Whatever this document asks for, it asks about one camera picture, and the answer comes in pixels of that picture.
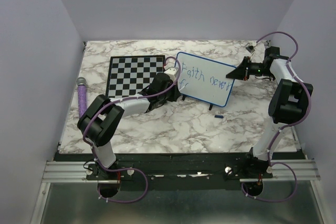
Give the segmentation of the blue framed whiteboard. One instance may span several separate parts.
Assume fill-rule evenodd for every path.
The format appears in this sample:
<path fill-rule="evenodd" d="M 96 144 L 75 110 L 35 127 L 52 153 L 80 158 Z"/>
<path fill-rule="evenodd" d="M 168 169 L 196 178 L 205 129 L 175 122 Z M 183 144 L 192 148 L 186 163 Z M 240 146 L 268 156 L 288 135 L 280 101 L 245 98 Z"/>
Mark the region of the blue framed whiteboard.
<path fill-rule="evenodd" d="M 235 66 L 186 52 L 178 52 L 176 59 L 181 65 L 177 85 L 182 95 L 222 108 L 228 104 L 235 80 L 226 75 Z"/>

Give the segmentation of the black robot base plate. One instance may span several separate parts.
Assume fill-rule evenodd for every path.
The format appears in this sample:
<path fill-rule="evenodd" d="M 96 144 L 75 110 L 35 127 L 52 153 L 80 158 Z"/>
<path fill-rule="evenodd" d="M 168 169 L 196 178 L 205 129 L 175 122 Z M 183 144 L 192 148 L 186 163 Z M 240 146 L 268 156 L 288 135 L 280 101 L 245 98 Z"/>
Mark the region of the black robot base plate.
<path fill-rule="evenodd" d="M 90 164 L 92 170 L 87 180 L 100 184 L 114 184 L 115 169 L 120 169 L 124 191 L 149 190 L 239 190 L 240 180 L 256 182 L 272 178 L 271 173 L 247 178 L 239 167 L 247 153 L 188 153 L 188 154 L 118 154 L 111 171 L 103 170 L 98 164 Z"/>

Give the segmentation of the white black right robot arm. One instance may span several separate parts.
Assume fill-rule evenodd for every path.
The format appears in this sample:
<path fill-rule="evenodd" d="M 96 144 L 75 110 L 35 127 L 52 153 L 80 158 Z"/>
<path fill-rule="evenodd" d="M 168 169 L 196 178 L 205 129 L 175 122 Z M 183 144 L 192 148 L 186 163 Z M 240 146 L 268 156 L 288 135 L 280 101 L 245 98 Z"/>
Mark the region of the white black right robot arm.
<path fill-rule="evenodd" d="M 245 56 L 226 78 L 246 81 L 250 76 L 270 77 L 277 82 L 268 107 L 266 129 L 239 167 L 243 176 L 255 178 L 267 172 L 272 155 L 287 128 L 302 122 L 307 115 L 313 86 L 298 78 L 290 58 L 282 56 L 280 48 L 273 46 L 265 50 L 263 62 L 252 62 L 250 56 Z"/>

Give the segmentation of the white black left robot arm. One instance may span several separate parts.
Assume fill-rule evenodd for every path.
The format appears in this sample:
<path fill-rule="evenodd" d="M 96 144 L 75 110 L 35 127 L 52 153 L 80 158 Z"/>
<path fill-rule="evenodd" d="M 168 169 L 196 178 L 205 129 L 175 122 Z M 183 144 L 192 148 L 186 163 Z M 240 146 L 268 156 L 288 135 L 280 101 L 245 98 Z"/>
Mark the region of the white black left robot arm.
<path fill-rule="evenodd" d="M 84 142 L 90 145 L 96 162 L 100 164 L 98 173 L 104 179 L 112 179 L 116 175 L 114 163 L 117 158 L 111 139 L 121 119 L 148 113 L 168 101 L 176 101 L 181 95 L 177 87 L 179 75 L 177 68 L 160 72 L 146 88 L 130 97 L 112 101 L 103 94 L 99 95 L 82 113 L 77 127 L 82 132 Z"/>

